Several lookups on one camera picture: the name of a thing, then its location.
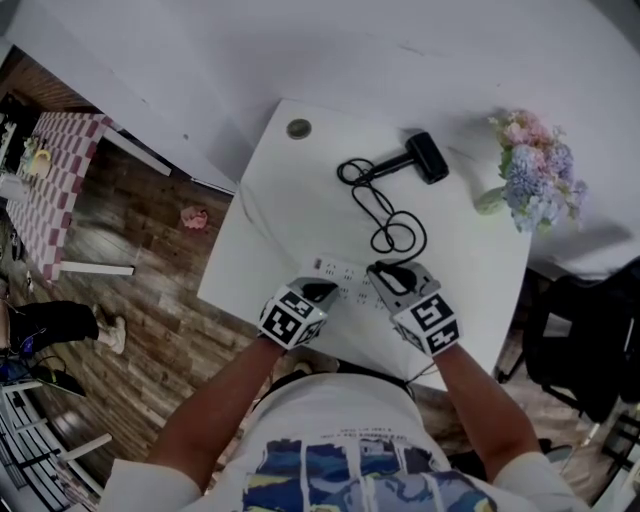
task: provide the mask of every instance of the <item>flower bouquet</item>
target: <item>flower bouquet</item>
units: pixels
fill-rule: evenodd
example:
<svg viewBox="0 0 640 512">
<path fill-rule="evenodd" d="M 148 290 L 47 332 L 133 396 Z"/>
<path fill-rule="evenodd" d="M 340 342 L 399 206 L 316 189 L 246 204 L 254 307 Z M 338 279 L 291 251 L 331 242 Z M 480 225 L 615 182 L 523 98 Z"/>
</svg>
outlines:
<svg viewBox="0 0 640 512">
<path fill-rule="evenodd" d="M 573 155 L 561 140 L 562 129 L 549 132 L 526 110 L 490 122 L 502 146 L 499 168 L 506 184 L 484 194 L 476 209 L 489 214 L 506 202 L 518 231 L 548 230 L 565 210 L 579 221 L 587 184 L 574 178 Z"/>
</svg>

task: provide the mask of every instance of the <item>blue flower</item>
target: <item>blue flower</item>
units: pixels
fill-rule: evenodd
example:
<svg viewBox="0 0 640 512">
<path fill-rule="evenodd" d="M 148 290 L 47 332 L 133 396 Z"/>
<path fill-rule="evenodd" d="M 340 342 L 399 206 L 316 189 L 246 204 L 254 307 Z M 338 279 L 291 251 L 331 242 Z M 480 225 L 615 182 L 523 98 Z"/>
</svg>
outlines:
<svg viewBox="0 0 640 512">
<path fill-rule="evenodd" d="M 507 169 L 504 197 L 512 210 L 520 210 L 524 213 L 529 205 L 529 199 L 532 196 L 549 194 L 553 188 L 553 182 L 547 175 L 538 171 L 526 155 L 521 153 L 519 158 L 515 156 L 514 151 L 514 158 Z"/>
<path fill-rule="evenodd" d="M 569 217 L 573 220 L 580 222 L 580 213 L 582 205 L 589 196 L 589 187 L 582 181 L 576 181 L 573 189 L 571 190 L 569 197 L 567 198 L 567 206 L 569 207 Z"/>
<path fill-rule="evenodd" d="M 560 215 L 564 198 L 557 194 L 552 197 L 531 196 L 522 210 L 511 210 L 511 216 L 518 231 L 535 231 L 553 226 Z"/>
<path fill-rule="evenodd" d="M 520 144 L 513 148 L 511 163 L 520 169 L 536 171 L 545 165 L 544 153 L 532 146 Z"/>
<path fill-rule="evenodd" d="M 573 183 L 573 154 L 566 144 L 558 142 L 545 151 L 547 168 L 562 181 Z"/>
</svg>

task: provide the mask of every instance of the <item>table leg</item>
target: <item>table leg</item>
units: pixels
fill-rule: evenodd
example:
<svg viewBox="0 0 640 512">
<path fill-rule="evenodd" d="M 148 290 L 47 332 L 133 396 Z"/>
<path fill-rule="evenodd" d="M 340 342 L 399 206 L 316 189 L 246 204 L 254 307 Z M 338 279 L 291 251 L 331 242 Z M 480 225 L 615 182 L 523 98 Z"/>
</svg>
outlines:
<svg viewBox="0 0 640 512">
<path fill-rule="evenodd" d="M 144 162 L 152 169 L 155 169 L 160 174 L 164 174 L 165 176 L 169 176 L 171 174 L 171 169 L 169 167 L 164 165 L 157 158 L 152 157 L 145 150 L 136 146 L 130 140 L 120 135 L 113 128 L 107 128 L 107 130 L 104 132 L 103 137 L 107 139 L 109 142 L 118 146 L 120 149 L 129 153 L 131 156 L 137 158 L 141 162 Z"/>
<path fill-rule="evenodd" d="M 78 261 L 63 261 L 60 270 L 66 272 L 84 272 L 87 274 L 112 274 L 117 276 L 131 276 L 135 267 L 130 265 L 97 265 L 94 263 L 80 263 Z"/>
</svg>

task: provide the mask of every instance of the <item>black chair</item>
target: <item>black chair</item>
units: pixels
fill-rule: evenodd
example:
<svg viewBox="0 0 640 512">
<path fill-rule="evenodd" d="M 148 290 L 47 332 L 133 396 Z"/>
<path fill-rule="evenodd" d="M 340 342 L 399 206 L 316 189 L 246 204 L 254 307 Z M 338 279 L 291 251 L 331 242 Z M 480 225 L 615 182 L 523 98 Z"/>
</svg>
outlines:
<svg viewBox="0 0 640 512">
<path fill-rule="evenodd" d="M 592 421 L 604 422 L 618 397 L 629 402 L 640 398 L 640 381 L 632 374 L 640 367 L 640 326 L 629 339 L 639 305 L 640 258 L 603 281 L 561 277 L 533 298 L 522 354 L 508 373 L 498 372 L 498 381 L 509 381 L 526 363 L 529 377 L 545 392 Z M 567 337 L 544 336 L 551 314 L 571 322 Z"/>
<path fill-rule="evenodd" d="M 613 461 L 608 471 L 610 475 L 621 468 L 631 471 L 633 461 L 629 456 L 637 445 L 640 445 L 640 421 L 628 414 L 620 414 L 602 445 L 602 453 Z"/>
</svg>

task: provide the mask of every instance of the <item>black pants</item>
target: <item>black pants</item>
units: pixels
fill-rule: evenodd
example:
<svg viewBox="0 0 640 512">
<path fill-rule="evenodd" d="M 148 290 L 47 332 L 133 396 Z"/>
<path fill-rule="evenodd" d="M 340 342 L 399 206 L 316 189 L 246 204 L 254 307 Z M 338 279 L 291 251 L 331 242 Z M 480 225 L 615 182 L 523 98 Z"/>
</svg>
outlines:
<svg viewBox="0 0 640 512">
<path fill-rule="evenodd" d="M 347 363 L 346 361 L 340 361 L 340 366 L 338 367 L 338 371 L 336 373 L 355 373 L 357 375 L 368 375 L 369 377 L 375 377 L 376 379 L 386 380 L 387 382 L 401 388 L 405 393 L 409 395 L 411 400 L 415 401 L 412 389 L 407 384 L 405 384 L 405 382 L 402 379 L 391 377 L 390 375 L 385 375 L 384 373 L 378 373 L 373 370 L 363 368 L 362 366 L 357 366 L 355 364 Z M 308 376 L 309 374 L 303 372 L 302 370 L 297 370 L 295 372 L 290 373 L 289 375 L 280 377 L 277 381 L 275 381 L 271 385 L 271 387 L 262 396 L 262 398 L 260 398 L 260 402 L 262 402 L 262 400 L 264 400 L 267 396 L 269 396 L 274 391 L 286 386 L 287 384 L 290 384 L 291 382 L 295 382 L 299 379 L 302 379 Z"/>
<path fill-rule="evenodd" d="M 23 353 L 25 340 L 33 336 L 31 353 L 68 341 L 98 339 L 98 323 L 89 306 L 70 301 L 27 304 L 9 310 L 11 350 Z"/>
</svg>

